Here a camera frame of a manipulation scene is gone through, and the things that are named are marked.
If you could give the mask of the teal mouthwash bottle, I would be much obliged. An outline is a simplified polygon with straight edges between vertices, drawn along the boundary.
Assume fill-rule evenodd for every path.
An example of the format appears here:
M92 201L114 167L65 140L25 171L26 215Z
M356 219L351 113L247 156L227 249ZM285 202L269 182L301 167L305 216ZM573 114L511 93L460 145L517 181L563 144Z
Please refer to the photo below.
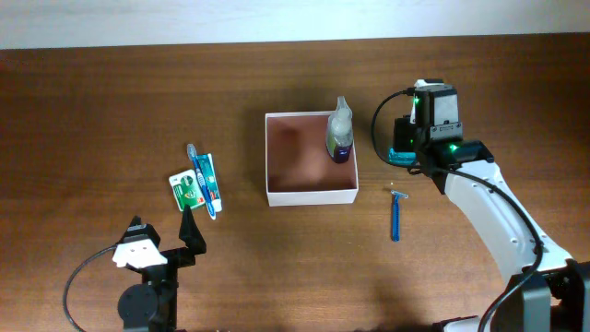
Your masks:
M416 161L415 152L395 151L393 148L389 149L388 160L395 166L409 167Z

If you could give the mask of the clear soap pump bottle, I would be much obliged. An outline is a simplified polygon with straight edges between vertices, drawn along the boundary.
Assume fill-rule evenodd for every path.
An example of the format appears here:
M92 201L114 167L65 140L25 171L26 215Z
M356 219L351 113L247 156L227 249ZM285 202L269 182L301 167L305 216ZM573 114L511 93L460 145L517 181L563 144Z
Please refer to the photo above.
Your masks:
M328 117L325 135L326 150L332 161L347 162L353 141L352 111L345 97L339 96L336 109Z

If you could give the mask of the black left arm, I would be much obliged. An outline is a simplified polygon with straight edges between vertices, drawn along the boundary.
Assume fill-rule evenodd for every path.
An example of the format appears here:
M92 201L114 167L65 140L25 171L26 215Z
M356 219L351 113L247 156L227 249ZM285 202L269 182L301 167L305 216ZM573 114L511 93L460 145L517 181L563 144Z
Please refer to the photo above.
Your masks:
M183 247L160 251L155 228L133 217L115 245L112 261L141 275L141 282L127 288L117 304L124 331L171 332L177 325L178 270L195 265L207 252L190 207L183 208L179 229Z

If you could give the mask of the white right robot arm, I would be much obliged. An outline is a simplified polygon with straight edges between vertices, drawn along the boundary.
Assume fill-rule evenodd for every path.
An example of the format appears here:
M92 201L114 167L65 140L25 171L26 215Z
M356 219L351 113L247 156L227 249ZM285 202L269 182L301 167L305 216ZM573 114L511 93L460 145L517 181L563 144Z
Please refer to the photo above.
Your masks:
M488 148L463 138L456 89L419 79L405 93L412 110L395 122L394 147L411 152L406 167L431 178L463 212L505 283L483 315L444 320L434 330L588 330L588 263L577 262L536 224Z

